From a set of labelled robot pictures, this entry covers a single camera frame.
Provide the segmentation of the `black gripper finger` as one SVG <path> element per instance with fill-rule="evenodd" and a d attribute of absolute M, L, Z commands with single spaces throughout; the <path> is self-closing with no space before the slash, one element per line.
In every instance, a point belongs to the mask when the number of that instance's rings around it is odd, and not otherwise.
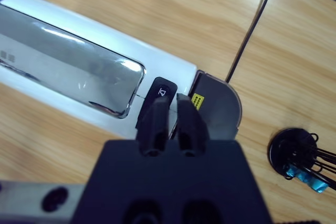
<path fill-rule="evenodd" d="M 184 156 L 200 156 L 206 151 L 209 133 L 205 122 L 190 97 L 178 93 L 177 139 Z"/>
<path fill-rule="evenodd" d="M 157 157 L 165 149 L 169 139 L 169 99 L 156 98 L 141 120 L 136 141 L 145 157 Z"/>

